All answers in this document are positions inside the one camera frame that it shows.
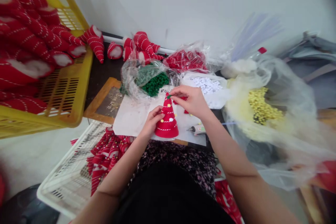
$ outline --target plastic bag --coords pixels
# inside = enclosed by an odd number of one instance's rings
[[[178,86],[180,84],[179,75],[164,66],[160,61],[153,60],[151,65],[142,65],[136,59],[136,48],[123,64],[121,68],[121,91],[131,98],[147,102],[150,96],[142,89],[152,78],[161,73],[165,73],[169,77],[169,85]]]
[[[236,122],[227,128],[265,181],[291,190],[320,172],[318,164],[336,159],[335,133],[316,119],[312,89],[286,63],[269,55],[256,62],[256,71],[229,81],[232,98],[223,116],[226,122]],[[284,120],[268,120],[266,126],[253,122],[248,102],[249,91],[263,86],[269,89],[266,102],[284,113]],[[271,161],[261,157],[259,142],[276,146],[278,155],[271,155]],[[293,166],[299,169],[289,171]]]
[[[223,77],[198,72],[185,72],[181,74],[181,77],[182,85],[192,87],[196,87],[196,84],[192,80],[195,77],[209,78],[214,82],[218,81],[220,83],[223,89],[217,90],[212,94],[204,94],[205,101],[211,109],[221,109],[230,98],[230,90],[226,88],[227,80]]]

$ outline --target white plastic crate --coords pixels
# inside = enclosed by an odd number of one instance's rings
[[[91,197],[91,176],[86,158],[102,138],[109,124],[93,121],[74,146],[51,171],[37,190],[37,197],[70,219],[83,209]]]

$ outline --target white pipe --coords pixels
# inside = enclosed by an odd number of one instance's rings
[[[110,36],[103,36],[103,38],[104,38],[105,42],[109,42],[109,43],[114,42],[114,43],[119,44],[121,46],[124,45],[124,42],[121,38],[114,38],[114,37],[110,37]],[[175,52],[175,51],[170,50],[170,49],[166,49],[166,48],[162,48],[162,47],[160,47],[160,49],[158,50],[158,53],[167,54],[167,55],[170,55],[173,52]]]

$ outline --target pile of red fabric pieces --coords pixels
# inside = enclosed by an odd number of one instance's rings
[[[134,137],[115,135],[112,127],[107,127],[105,134],[91,150],[92,156],[87,158],[87,168],[92,175],[91,196],[100,182],[120,160],[133,142]]]
[[[236,224],[243,224],[242,215],[238,209],[238,206],[233,198],[229,184],[226,180],[216,181],[216,200],[219,205],[230,215]]]
[[[200,50],[178,50],[167,57],[163,64],[171,69],[177,69],[178,72],[196,71],[207,73],[205,55]]]
[[[124,37],[124,52],[122,54],[124,61],[126,61],[132,52],[135,53],[132,56],[132,59],[137,59],[141,64],[148,65],[151,60],[163,60],[164,57],[157,55],[158,50],[160,49],[159,45],[151,43],[148,39],[147,33],[144,31],[138,31],[133,40]]]

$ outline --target red felt christmas tree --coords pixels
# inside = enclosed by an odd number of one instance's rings
[[[166,98],[163,103],[161,112],[164,118],[156,124],[155,135],[162,138],[174,138],[179,134],[177,122],[174,115],[173,103],[170,99],[169,93],[166,93]]]

